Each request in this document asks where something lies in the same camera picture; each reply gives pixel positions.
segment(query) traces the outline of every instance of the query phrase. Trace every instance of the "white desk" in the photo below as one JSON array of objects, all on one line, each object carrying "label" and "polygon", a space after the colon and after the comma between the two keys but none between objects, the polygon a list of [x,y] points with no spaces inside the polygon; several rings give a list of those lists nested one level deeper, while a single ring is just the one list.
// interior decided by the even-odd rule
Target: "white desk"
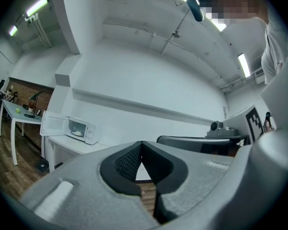
[{"label": "white desk", "polygon": [[49,162],[49,170],[54,171],[54,156],[55,149],[63,149],[74,155],[90,153],[94,151],[99,151],[112,146],[105,144],[96,143],[94,145],[86,144],[85,142],[79,141],[77,139],[71,138],[69,136],[49,136],[47,146],[47,160]]},{"label": "white desk", "polygon": [[24,124],[37,124],[40,125],[42,122],[41,117],[35,116],[35,118],[26,117],[25,114],[32,115],[32,113],[25,110],[22,106],[2,100],[1,110],[0,110],[0,136],[1,136],[1,123],[2,123],[2,113],[3,108],[7,111],[12,119],[11,124],[11,148],[12,148],[12,158],[14,165],[17,165],[16,149],[15,149],[15,124],[16,122],[21,122],[23,124],[22,136],[24,136]]}]

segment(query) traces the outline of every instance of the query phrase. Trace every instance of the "white shirt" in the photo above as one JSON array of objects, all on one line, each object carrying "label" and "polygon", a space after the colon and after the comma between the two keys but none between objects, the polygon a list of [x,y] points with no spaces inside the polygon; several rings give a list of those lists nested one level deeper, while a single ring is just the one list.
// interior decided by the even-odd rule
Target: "white shirt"
[{"label": "white shirt", "polygon": [[266,84],[282,69],[288,58],[288,30],[271,6],[268,8],[268,19],[264,34],[266,48],[261,58]]}]

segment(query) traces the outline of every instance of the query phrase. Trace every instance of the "wooden floor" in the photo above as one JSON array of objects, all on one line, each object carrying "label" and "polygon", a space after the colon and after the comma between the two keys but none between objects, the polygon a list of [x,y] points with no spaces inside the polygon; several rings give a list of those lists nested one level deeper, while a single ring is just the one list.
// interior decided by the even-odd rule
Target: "wooden floor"
[{"label": "wooden floor", "polygon": [[[15,129],[15,146],[18,165],[14,166],[11,151],[11,122],[2,121],[0,137],[0,190],[19,199],[34,182],[49,173],[41,173],[34,165],[40,159],[40,152]],[[142,189],[142,203],[153,214],[156,187],[153,183],[138,184]]]}]

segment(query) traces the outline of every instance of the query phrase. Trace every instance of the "white microwave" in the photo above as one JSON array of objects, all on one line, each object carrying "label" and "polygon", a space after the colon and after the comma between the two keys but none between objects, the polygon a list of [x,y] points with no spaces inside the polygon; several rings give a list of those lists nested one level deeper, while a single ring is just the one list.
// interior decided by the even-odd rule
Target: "white microwave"
[{"label": "white microwave", "polygon": [[100,140],[101,128],[79,118],[44,111],[39,133],[41,136],[67,135],[93,145]]}]

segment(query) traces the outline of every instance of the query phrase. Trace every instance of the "brick wall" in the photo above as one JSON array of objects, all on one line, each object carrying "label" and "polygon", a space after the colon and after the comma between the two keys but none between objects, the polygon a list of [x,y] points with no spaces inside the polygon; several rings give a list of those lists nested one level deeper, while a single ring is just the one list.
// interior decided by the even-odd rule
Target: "brick wall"
[{"label": "brick wall", "polygon": [[[43,115],[44,110],[47,110],[51,95],[53,93],[52,88],[47,88],[44,86],[28,83],[25,81],[21,81],[18,79],[10,78],[10,82],[8,84],[7,90],[10,88],[11,85],[14,85],[14,92],[18,92],[18,98],[14,101],[15,104],[23,105],[29,104],[29,99],[34,94],[39,91],[42,93],[38,96],[38,100],[36,103],[36,111],[41,109],[39,116]],[[16,122],[16,125],[21,129],[22,123]],[[30,138],[39,148],[41,148],[41,136],[39,134],[40,125],[33,125],[33,124],[25,124],[24,133],[28,138]]]}]

